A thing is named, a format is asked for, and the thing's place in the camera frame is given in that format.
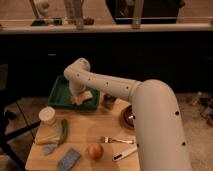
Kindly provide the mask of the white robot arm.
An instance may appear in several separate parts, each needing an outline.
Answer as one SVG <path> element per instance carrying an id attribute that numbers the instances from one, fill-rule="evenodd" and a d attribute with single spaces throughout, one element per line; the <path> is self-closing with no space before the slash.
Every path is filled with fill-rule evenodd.
<path id="1" fill-rule="evenodd" d="M 177 98 L 166 83 L 92 73 L 84 58 L 67 66 L 64 77 L 73 95 L 91 87 L 132 105 L 140 171 L 192 171 Z"/>

